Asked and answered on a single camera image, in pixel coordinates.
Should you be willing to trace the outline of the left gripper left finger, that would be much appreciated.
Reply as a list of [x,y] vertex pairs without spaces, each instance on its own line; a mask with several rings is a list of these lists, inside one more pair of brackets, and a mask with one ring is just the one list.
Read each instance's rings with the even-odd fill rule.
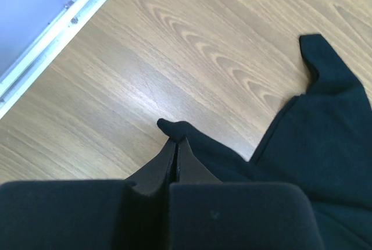
[[176,144],[127,179],[1,185],[2,249],[160,249]]

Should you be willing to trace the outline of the black t shirt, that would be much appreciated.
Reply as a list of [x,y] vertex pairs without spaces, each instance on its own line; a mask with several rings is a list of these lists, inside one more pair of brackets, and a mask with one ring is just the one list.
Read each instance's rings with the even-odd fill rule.
[[359,79],[320,34],[299,37],[312,80],[278,112],[249,161],[187,122],[158,120],[187,138],[221,181],[281,181],[310,199],[327,249],[371,248],[371,106]]

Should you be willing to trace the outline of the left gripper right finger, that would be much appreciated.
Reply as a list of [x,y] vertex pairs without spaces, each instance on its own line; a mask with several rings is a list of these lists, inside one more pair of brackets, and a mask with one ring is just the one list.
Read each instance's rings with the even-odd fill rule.
[[177,149],[169,187],[170,249],[322,249],[310,202],[287,183],[224,183]]

